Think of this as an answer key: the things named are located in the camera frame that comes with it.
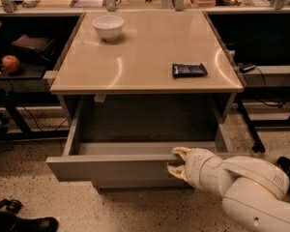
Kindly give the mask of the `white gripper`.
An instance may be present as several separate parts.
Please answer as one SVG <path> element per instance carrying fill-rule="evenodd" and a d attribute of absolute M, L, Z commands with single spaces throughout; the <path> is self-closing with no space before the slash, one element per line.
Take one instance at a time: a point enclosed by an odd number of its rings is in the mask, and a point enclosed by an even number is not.
<path fill-rule="evenodd" d="M 222 197 L 231 186 L 231 174 L 222 167 L 223 159 L 200 148 L 175 147 L 171 150 L 186 162 L 185 166 L 168 165 L 168 172 L 192 187 Z"/>

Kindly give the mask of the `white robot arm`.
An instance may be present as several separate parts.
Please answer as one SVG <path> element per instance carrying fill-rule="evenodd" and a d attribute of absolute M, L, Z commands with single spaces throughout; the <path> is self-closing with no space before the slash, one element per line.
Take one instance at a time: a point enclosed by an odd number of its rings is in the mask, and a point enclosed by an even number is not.
<path fill-rule="evenodd" d="M 290 203 L 285 195 L 288 176 L 261 159 L 223 159 L 202 148 L 175 147 L 184 163 L 168 172 L 196 189 L 221 198 L 222 210 L 249 232 L 290 232 Z"/>

